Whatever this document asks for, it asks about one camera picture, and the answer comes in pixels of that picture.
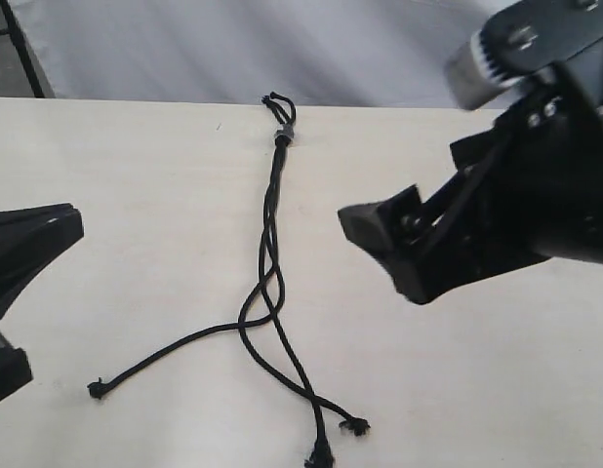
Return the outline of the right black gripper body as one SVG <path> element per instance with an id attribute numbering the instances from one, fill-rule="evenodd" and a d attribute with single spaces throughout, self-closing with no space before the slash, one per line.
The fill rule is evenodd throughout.
<path id="1" fill-rule="evenodd" d="M 437 288 L 552 258 L 603 264 L 602 95 L 557 59 L 487 132 L 452 143 L 455 175 L 425 231 Z"/>

